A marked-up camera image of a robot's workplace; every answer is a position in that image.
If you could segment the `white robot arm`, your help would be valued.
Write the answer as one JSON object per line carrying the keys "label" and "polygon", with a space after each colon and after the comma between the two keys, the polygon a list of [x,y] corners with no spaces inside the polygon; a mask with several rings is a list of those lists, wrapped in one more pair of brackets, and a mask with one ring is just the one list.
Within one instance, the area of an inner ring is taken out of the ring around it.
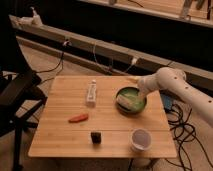
{"label": "white robot arm", "polygon": [[162,67],[154,74],[127,76],[127,79],[137,84],[141,99],[158,90],[167,90],[175,94],[189,104],[213,128],[213,97],[188,84],[184,71]]}

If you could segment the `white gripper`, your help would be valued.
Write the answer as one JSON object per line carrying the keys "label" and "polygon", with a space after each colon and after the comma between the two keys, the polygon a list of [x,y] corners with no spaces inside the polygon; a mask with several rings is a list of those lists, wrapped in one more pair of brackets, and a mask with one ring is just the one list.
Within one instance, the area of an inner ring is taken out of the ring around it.
{"label": "white gripper", "polygon": [[[119,99],[129,99],[131,102],[133,103],[142,103],[143,99],[140,98],[137,94],[134,94],[132,92],[127,92],[127,93],[123,93],[123,95],[118,95],[117,98]],[[126,110],[132,110],[131,109],[131,104],[128,102],[118,102],[118,104],[120,106],[122,106],[123,108],[125,108]]]}

